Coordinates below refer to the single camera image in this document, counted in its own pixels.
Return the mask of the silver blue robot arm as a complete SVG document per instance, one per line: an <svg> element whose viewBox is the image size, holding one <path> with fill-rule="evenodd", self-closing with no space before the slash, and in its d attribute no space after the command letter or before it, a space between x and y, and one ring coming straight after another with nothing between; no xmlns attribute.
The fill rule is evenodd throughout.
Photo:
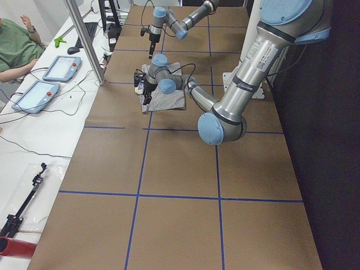
<svg viewBox="0 0 360 270"><path fill-rule="evenodd" d="M147 28L141 28L141 36L144 36L145 33L149 33L149 41L151 44L148 58L152 59L156 44L160 42L161 32L165 25L174 33L175 37L183 40L191 28L203 18L215 13L218 6L219 1L203 1L203 4L200 7L183 20L177 20L171 9L156 6L152 13L153 18L151 24Z"/></svg>
<svg viewBox="0 0 360 270"><path fill-rule="evenodd" d="M148 71L135 72L134 85L143 86L145 104L151 102L156 89L163 94L183 90L203 110L197 128L204 142L219 145L236 141L246 132L242 113L281 51L290 45L327 39L332 8L332 1L261 1L257 35L221 99L205 92L194 78L171 72L168 58L153 49L149 51Z"/></svg>

